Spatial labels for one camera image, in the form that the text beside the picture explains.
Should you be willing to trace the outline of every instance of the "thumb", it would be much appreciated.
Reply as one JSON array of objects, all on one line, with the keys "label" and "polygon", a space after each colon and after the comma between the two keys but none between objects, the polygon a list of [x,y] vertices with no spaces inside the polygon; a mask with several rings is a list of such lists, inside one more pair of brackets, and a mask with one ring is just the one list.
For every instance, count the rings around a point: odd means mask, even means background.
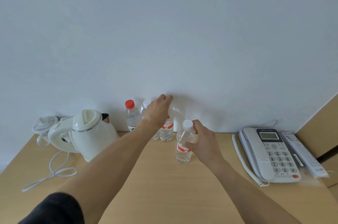
[{"label": "thumb", "polygon": [[191,143],[191,142],[184,142],[184,147],[190,149],[192,152],[194,152],[196,143]]}]

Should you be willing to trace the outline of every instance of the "wooden panel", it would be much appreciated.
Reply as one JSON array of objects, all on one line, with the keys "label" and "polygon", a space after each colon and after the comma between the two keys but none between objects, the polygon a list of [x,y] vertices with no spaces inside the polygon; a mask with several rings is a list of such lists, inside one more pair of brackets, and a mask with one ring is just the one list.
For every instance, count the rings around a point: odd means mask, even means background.
[{"label": "wooden panel", "polygon": [[338,95],[315,114],[296,136],[315,158],[338,145]]},{"label": "wooden panel", "polygon": [[327,187],[338,184],[338,155],[335,155],[329,160],[323,162],[321,165],[323,165],[325,170],[333,171],[333,172],[327,172],[330,175],[330,178],[329,179],[322,178],[323,183]]},{"label": "wooden panel", "polygon": [[[224,158],[232,167],[301,223],[337,223],[338,203],[325,186],[298,183],[260,188],[242,167],[231,134],[218,133],[216,137]],[[238,145],[244,155],[239,140]],[[54,177],[28,192],[21,192],[29,183],[49,175],[49,161],[57,152],[52,145],[39,147],[34,136],[3,171],[0,175],[1,223],[18,223],[49,193],[72,179]],[[57,157],[56,167],[66,155]],[[80,154],[71,154],[65,167],[81,170],[86,164]],[[100,224],[104,223],[244,222],[217,178],[196,155],[193,154],[188,164],[176,161],[174,138],[169,143],[150,141],[147,144],[123,188],[100,220]]]},{"label": "wooden panel", "polygon": [[332,193],[333,197],[336,199],[338,202],[338,185],[335,185],[331,188],[329,188],[330,192]]}]

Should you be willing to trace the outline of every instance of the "telephone screen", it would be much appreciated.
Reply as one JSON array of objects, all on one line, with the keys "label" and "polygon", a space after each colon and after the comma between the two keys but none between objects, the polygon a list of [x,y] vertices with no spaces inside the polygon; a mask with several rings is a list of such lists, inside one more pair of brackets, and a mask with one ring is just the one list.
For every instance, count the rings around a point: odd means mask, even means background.
[{"label": "telephone screen", "polygon": [[264,133],[260,132],[262,140],[279,140],[279,138],[276,136],[276,133]]}]

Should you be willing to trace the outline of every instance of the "white remote control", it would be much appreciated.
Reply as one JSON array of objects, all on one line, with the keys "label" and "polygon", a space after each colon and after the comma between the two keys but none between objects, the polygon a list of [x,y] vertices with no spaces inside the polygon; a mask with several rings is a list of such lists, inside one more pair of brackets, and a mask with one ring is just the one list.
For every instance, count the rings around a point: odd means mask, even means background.
[{"label": "white remote control", "polygon": [[292,132],[281,133],[284,141],[288,143],[293,150],[298,154],[301,160],[305,163],[311,174],[315,178],[326,177],[328,174],[323,166],[313,157],[313,155],[307,150],[306,147],[297,139]]}]

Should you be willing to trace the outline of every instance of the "water bottle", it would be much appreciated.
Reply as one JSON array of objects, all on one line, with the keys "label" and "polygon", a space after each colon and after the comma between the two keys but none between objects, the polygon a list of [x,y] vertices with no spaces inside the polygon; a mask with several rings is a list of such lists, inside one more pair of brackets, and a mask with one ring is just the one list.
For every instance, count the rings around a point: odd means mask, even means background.
[{"label": "water bottle", "polygon": [[[149,104],[151,103],[150,100],[145,100],[143,102],[143,109],[142,109],[142,112],[141,112],[141,118],[143,119],[143,116],[144,116],[144,112],[146,112],[146,108],[149,106]],[[157,141],[159,138],[159,130],[155,133],[155,135],[151,138],[153,141]]]},{"label": "water bottle", "polygon": [[125,106],[127,108],[125,111],[126,123],[129,131],[132,131],[141,121],[141,113],[138,108],[135,107],[133,100],[127,100]]},{"label": "water bottle", "polygon": [[183,128],[180,128],[176,134],[176,160],[178,162],[189,162],[191,159],[191,150],[184,147],[184,142],[196,143],[196,133],[194,124],[190,120],[184,120]]},{"label": "water bottle", "polygon": [[172,140],[174,134],[174,117],[171,113],[168,114],[167,121],[159,130],[159,138],[163,142],[169,142]]}]

